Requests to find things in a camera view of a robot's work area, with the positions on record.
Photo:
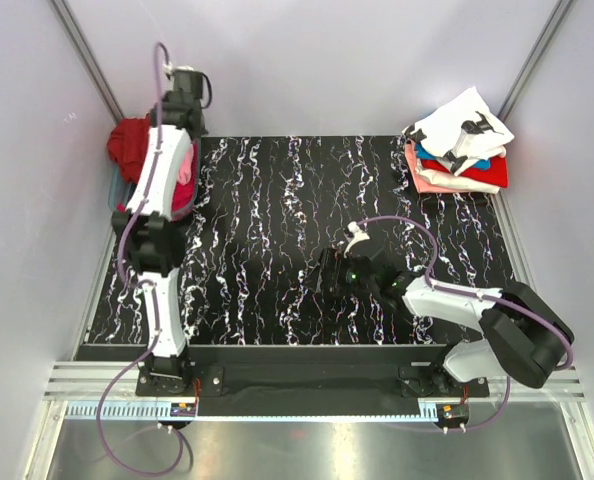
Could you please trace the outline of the pink t-shirt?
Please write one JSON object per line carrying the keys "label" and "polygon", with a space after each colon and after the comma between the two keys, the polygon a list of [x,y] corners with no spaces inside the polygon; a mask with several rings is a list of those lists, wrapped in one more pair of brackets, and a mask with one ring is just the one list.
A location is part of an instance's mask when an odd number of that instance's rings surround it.
{"label": "pink t-shirt", "polygon": [[190,145],[178,170],[177,183],[180,185],[189,184],[195,176],[196,146]]}

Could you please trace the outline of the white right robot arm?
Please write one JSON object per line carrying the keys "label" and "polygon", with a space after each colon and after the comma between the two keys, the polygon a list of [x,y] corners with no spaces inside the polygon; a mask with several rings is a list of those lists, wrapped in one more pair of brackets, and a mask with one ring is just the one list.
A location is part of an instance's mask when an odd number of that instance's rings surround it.
{"label": "white right robot arm", "polygon": [[504,376],[532,389],[572,362],[574,335],[526,284],[476,289],[395,267],[384,257],[326,248],[305,280],[317,293],[369,294],[394,313],[432,317],[478,332],[480,340],[447,345],[427,366],[402,377],[416,397],[453,396],[470,383]]}

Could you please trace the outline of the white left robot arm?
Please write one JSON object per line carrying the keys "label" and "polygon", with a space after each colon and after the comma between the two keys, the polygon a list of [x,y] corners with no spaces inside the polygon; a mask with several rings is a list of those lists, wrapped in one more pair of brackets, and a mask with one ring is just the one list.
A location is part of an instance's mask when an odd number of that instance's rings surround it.
{"label": "white left robot arm", "polygon": [[111,224],[119,240],[117,271],[126,287],[141,291],[146,306],[149,340],[136,364],[147,385],[180,396],[191,388],[193,372],[177,292],[185,243],[172,205],[179,169],[198,152],[206,133],[203,88],[210,82],[190,66],[166,64],[164,72],[172,87],[157,86],[140,179]]}

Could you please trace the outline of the dark red t-shirt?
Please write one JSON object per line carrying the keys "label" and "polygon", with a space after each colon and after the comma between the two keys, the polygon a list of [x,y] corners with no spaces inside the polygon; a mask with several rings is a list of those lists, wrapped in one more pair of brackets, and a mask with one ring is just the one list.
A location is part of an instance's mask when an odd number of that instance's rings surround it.
{"label": "dark red t-shirt", "polygon": [[110,160],[127,183],[139,182],[149,142],[150,118],[122,119],[112,130],[107,141]]}

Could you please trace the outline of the black marble pattern mat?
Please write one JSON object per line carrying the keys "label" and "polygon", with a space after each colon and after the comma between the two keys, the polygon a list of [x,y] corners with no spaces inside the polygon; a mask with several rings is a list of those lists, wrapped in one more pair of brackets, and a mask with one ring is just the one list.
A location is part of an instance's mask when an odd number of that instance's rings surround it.
{"label": "black marble pattern mat", "polygon": [[462,327],[393,315],[368,295],[325,298],[304,278],[348,223],[398,268],[476,287],[513,277],[490,198],[419,194],[399,137],[226,137],[202,147],[182,221],[181,326],[198,345],[429,344]]}

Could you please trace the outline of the blue-grey plastic basket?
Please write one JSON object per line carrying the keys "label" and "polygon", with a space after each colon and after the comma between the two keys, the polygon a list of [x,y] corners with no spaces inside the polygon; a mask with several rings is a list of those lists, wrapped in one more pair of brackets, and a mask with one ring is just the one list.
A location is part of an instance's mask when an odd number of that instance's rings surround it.
{"label": "blue-grey plastic basket", "polygon": [[[192,181],[195,183],[195,198],[194,198],[194,202],[195,202],[196,194],[197,194],[197,175],[196,174]],[[108,206],[109,206],[110,210],[112,212],[114,212],[116,210],[122,210],[123,207],[128,202],[128,200],[130,199],[134,189],[135,189],[135,186],[131,183],[125,182],[121,176],[119,167],[117,165],[114,165],[111,169],[111,183],[110,183],[110,190],[109,190],[109,194],[108,194]],[[181,221],[183,218],[185,218],[187,215],[190,214],[190,212],[193,209],[193,206],[191,209],[186,211],[184,216],[173,216],[172,215],[172,220],[173,221]]]}

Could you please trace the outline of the left controller board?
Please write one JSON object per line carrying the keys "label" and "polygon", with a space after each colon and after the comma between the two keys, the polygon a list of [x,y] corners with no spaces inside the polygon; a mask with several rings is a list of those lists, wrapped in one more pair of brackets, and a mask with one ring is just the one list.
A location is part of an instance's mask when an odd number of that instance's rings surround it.
{"label": "left controller board", "polygon": [[180,401],[172,402],[170,406],[170,415],[172,417],[194,418],[198,411],[198,401]]}

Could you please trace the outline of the controller board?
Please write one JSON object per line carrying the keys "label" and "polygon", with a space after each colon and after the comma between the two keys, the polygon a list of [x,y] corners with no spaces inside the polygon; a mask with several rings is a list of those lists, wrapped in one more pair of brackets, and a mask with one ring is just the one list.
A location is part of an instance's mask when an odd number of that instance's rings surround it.
{"label": "controller board", "polygon": [[198,411],[198,401],[180,401],[172,402],[170,406],[170,415],[172,417],[194,418]]}
{"label": "controller board", "polygon": [[470,409],[467,403],[442,404],[439,410],[439,418],[444,421],[455,421],[466,423],[470,416]]}

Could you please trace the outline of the right controller board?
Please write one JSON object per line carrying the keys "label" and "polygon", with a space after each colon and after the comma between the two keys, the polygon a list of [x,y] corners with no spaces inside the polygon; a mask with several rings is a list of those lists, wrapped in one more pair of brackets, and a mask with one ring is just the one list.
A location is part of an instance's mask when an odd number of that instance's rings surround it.
{"label": "right controller board", "polygon": [[470,416],[470,409],[467,403],[442,404],[439,410],[439,418],[444,421],[455,421],[466,423]]}

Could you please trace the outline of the blue folded t-shirt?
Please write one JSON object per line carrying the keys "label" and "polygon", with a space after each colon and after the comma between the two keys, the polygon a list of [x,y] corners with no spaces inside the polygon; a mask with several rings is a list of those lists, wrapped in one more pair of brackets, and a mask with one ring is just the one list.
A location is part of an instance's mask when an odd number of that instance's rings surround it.
{"label": "blue folded t-shirt", "polygon": [[489,159],[481,159],[478,160],[474,165],[473,168],[477,170],[488,170],[491,166],[491,161]]}

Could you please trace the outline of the white printed folded t-shirt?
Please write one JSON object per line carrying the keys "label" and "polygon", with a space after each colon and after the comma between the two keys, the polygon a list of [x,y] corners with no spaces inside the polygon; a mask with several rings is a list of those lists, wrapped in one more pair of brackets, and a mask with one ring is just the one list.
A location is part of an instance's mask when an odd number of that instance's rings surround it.
{"label": "white printed folded t-shirt", "polygon": [[455,176],[480,160],[504,156],[514,134],[490,110],[476,87],[402,130],[406,140],[447,163]]}

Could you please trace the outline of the red folded t-shirt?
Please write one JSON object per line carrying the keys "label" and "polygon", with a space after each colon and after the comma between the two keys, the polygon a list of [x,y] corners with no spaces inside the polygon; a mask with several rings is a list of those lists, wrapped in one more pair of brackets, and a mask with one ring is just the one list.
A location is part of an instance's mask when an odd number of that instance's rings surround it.
{"label": "red folded t-shirt", "polygon": [[466,169],[460,175],[450,173],[440,162],[436,160],[422,160],[423,168],[449,173],[454,176],[461,176],[471,180],[477,180],[487,184],[499,186],[500,189],[509,186],[507,162],[505,157],[495,156],[490,159],[491,166],[488,170],[477,170],[473,167]]}

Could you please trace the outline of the aluminium frame rail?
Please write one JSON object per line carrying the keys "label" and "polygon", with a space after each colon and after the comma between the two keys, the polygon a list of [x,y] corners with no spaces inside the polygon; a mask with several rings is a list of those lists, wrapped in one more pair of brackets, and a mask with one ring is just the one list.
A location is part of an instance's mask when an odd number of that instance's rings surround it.
{"label": "aluminium frame rail", "polygon": [[[121,362],[64,361],[54,364],[46,397],[94,399],[100,396],[124,368]],[[128,398],[141,384],[136,367],[123,374],[111,389],[113,398]],[[532,389],[511,381],[510,400],[514,402],[583,402],[586,396],[574,368],[555,372],[541,389]]]}

